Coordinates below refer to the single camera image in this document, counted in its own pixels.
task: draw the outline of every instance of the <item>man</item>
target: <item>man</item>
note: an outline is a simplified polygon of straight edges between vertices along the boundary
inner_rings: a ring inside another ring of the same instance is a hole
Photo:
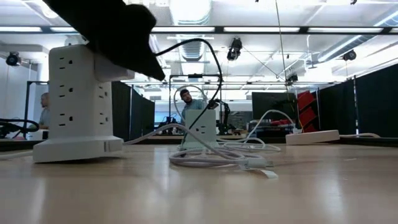
[[[43,93],[40,97],[40,104],[42,105],[43,111],[40,115],[39,128],[48,129],[50,126],[50,110],[49,110],[49,93]]]
[[[187,110],[202,110],[203,109],[202,100],[192,99],[192,96],[191,96],[191,94],[189,94],[189,91],[187,89],[181,90],[180,96],[181,96],[181,100],[183,100],[186,103],[184,106],[184,109],[182,110],[182,113],[181,113],[181,115],[184,119],[185,119],[185,112]]]

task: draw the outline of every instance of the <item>monitor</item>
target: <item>monitor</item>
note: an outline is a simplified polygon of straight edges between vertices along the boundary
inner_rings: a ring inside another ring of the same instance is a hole
[[[253,119],[260,119],[269,110],[279,110],[295,120],[297,118],[297,100],[294,93],[252,93]],[[279,113],[270,113],[265,119],[280,120],[286,119]]]

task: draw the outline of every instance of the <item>ceiling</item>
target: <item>ceiling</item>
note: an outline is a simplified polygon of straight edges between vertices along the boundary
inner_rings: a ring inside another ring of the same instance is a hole
[[[275,1],[273,0],[203,0],[209,2],[209,8],[203,6],[203,12],[208,10],[206,26],[374,26],[387,13],[398,11],[396,0],[358,0],[350,5],[350,0],[278,0],[279,21]],[[148,8],[157,18],[157,26],[173,26],[184,16],[192,17],[201,6],[201,1],[194,0],[125,0],[127,3],[149,2]],[[2,0],[0,1],[0,26],[67,26],[59,17],[48,16],[40,0]],[[69,36],[54,34],[0,34],[1,44],[6,45],[41,45],[50,50],[64,46]],[[156,34],[157,47],[162,50],[177,43],[175,35]],[[206,35],[210,44],[216,50],[220,61],[224,80],[229,82],[276,82],[284,80],[284,68],[291,68],[287,74],[296,72],[299,82],[332,82],[343,81],[350,75],[364,72],[396,63],[397,37],[396,35],[377,36],[354,48],[356,60],[329,60],[318,63],[315,69],[308,69],[305,65],[310,61],[310,55],[316,55],[331,49],[337,43],[350,38],[347,35],[239,35],[243,43],[242,53],[236,61],[226,59],[228,47],[237,35],[212,34]],[[38,52],[21,50],[25,59],[42,63],[47,55]],[[174,50],[162,56],[165,62],[166,74],[207,73],[216,74],[215,61],[208,50],[197,63],[187,63],[181,57],[181,49]],[[153,81],[137,74],[135,82]],[[246,85],[226,86],[234,90],[250,89]]]

